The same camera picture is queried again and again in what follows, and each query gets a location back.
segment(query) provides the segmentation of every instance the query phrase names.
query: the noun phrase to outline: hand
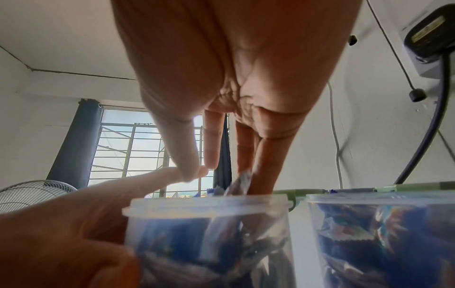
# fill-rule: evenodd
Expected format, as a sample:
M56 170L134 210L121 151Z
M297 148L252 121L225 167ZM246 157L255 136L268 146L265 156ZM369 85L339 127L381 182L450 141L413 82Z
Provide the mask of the hand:
M142 99L182 174L199 165L192 119L204 110L204 159L218 166L225 113L238 171L269 194L289 147L346 44L360 0L112 0Z
M208 173L201 167L197 177ZM177 168L95 185L0 215L3 288L137 288L140 268L121 246L131 199L182 180Z

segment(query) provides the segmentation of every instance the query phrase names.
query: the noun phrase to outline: candy wrapper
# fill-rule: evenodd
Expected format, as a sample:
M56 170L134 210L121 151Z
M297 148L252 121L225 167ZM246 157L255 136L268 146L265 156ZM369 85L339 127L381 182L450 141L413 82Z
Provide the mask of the candy wrapper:
M246 195L249 183L250 176L242 175L226 191L215 188L210 197L234 200ZM204 199L195 201L204 203ZM142 224L137 226L142 228L135 233L140 240L126 244L135 249L141 262L141 287L295 288L292 258L286 253L290 251L288 206L269 213L268 201L247 205L248 209L260 208L252 214L239 210L226 216L139 219Z
M309 197L326 288L455 288L455 193L371 194Z

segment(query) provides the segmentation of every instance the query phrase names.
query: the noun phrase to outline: electrical cable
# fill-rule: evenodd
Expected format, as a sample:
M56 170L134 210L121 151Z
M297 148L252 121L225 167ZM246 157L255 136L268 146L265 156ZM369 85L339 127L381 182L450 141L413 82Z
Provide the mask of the electrical cable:
M330 102L330 125L332 126L332 134L333 140L335 141L335 147L337 152L335 154L335 164L337 166L337 173L338 173L338 184L340 189L343 189L343 177L341 176L341 168L340 168L340 143L338 142L337 131L335 130L335 119L333 113L333 89L330 81L327 82L328 90L330 93L329 102Z
M442 119L444 118L444 113L447 109L447 104L449 102L449 92L450 92L450 54L455 50L455 47L451 47L442 51L439 56L439 67L441 80L439 81L439 96L437 99L436 110L431 120L430 126L428 127L425 136L417 148L416 152L412 156L411 160L404 168L403 172L400 174L398 179L395 181L395 184L403 184L408 176L412 173L414 168L420 162L422 157L425 155L425 152L428 150L431 142L438 133L439 126L441 125Z

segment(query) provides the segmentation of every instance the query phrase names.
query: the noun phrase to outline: container lid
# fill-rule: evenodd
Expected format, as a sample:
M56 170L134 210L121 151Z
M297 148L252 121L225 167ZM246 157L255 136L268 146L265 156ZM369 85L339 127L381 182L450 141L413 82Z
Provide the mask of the container lid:
M389 193L337 193L310 194L308 203L321 204L369 204L369 205L428 205L455 204L455 190L451 191L417 191Z
M287 210L286 195L227 196L207 198L140 198L123 208L127 217L182 219L258 214Z

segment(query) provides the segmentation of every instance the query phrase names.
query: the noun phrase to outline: plastic container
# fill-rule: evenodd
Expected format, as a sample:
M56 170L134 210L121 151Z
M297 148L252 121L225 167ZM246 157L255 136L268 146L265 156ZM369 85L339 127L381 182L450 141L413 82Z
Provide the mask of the plastic container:
M134 199L141 287L295 288L285 195Z
M307 202L326 288L455 287L455 191Z

